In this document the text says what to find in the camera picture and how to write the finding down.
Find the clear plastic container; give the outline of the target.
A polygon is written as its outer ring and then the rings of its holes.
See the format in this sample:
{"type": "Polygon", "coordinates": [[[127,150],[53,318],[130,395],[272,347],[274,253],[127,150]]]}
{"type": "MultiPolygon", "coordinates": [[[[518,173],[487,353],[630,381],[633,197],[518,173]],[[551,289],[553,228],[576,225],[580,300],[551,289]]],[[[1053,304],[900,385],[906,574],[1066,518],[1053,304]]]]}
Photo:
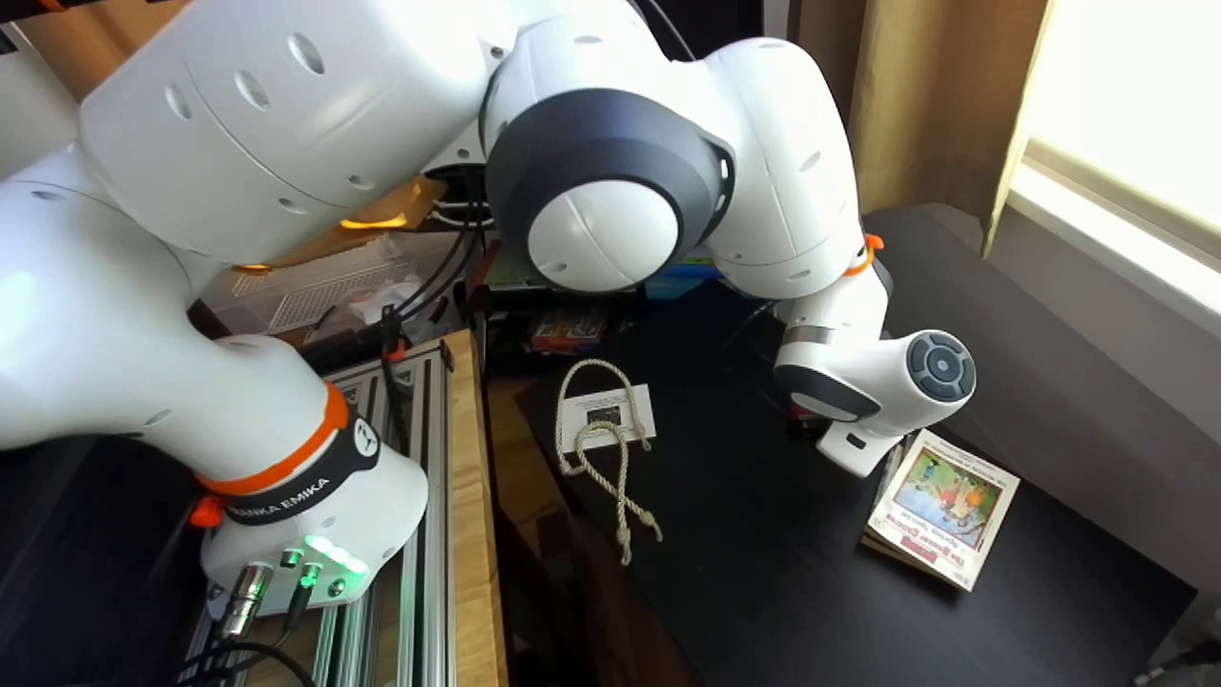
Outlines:
{"type": "Polygon", "coordinates": [[[266,273],[219,275],[201,303],[236,336],[280,336],[306,329],[322,338],[346,325],[372,325],[386,304],[398,305],[432,277],[458,232],[387,232],[335,256],[266,273]]]}

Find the window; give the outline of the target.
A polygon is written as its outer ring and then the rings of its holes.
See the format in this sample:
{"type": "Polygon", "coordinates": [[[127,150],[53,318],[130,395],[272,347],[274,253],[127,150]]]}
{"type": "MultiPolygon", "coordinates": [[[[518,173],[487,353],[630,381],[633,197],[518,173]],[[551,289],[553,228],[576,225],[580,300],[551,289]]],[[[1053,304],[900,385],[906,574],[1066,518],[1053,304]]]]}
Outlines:
{"type": "Polygon", "coordinates": [[[1053,0],[1013,204],[1221,338],[1221,0],[1053,0]]]}

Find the small red box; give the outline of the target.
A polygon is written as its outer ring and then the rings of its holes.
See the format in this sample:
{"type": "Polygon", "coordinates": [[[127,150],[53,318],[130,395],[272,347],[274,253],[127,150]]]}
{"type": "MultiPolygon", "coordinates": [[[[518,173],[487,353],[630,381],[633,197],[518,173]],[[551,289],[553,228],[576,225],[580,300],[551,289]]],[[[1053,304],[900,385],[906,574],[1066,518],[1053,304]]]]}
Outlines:
{"type": "Polygon", "coordinates": [[[607,308],[562,308],[549,310],[530,326],[532,351],[576,353],[603,340],[610,322],[607,308]]]}

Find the illustrated paperback book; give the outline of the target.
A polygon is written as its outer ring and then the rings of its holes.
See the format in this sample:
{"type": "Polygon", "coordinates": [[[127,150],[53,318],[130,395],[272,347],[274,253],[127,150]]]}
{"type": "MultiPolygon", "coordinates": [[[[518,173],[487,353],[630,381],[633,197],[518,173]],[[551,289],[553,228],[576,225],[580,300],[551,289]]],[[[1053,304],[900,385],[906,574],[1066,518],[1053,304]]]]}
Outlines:
{"type": "Polygon", "coordinates": [[[860,543],[969,593],[1021,483],[926,427],[886,458],[860,543]]]}

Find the white card with dark print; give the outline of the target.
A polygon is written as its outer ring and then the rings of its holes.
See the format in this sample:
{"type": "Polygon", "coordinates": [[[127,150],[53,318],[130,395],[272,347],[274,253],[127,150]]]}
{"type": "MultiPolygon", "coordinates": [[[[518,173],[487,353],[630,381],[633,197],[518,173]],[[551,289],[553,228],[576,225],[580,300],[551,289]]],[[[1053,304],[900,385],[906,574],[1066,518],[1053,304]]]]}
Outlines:
{"type": "Polygon", "coordinates": [[[568,397],[560,409],[560,448],[564,453],[576,450],[579,431],[591,423],[615,425],[628,443],[641,441],[642,436],[650,441],[657,436],[648,386],[632,386],[631,401],[628,399],[628,390],[617,388],[568,397]]]}

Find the yellow curtain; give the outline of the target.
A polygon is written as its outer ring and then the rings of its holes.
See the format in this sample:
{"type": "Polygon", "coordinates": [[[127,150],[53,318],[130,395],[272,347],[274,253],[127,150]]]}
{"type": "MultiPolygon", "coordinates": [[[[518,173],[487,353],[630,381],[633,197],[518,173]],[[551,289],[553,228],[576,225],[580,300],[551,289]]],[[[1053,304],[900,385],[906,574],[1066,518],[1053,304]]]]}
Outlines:
{"type": "Polygon", "coordinates": [[[849,134],[860,211],[941,203],[989,257],[1055,0],[790,0],[849,134]]]}

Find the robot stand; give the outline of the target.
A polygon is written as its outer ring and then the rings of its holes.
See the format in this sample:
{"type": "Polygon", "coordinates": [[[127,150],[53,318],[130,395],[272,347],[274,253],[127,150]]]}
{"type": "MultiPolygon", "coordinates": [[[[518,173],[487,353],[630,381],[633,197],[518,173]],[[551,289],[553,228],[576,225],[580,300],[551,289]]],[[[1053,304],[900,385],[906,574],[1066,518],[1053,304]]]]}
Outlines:
{"type": "Polygon", "coordinates": [[[394,382],[410,410],[409,456],[430,482],[422,522],[361,594],[324,578],[283,650],[317,687],[507,687],[476,336],[414,348],[394,382]]]}

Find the blue box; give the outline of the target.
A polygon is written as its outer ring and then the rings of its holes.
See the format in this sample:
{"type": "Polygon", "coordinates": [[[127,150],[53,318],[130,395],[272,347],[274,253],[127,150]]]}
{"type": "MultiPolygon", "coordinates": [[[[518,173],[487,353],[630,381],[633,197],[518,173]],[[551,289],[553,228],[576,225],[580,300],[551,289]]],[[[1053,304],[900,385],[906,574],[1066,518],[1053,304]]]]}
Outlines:
{"type": "Polygon", "coordinates": [[[720,271],[711,260],[681,260],[646,279],[643,292],[650,301],[672,301],[716,279],[720,279],[720,271]]]}

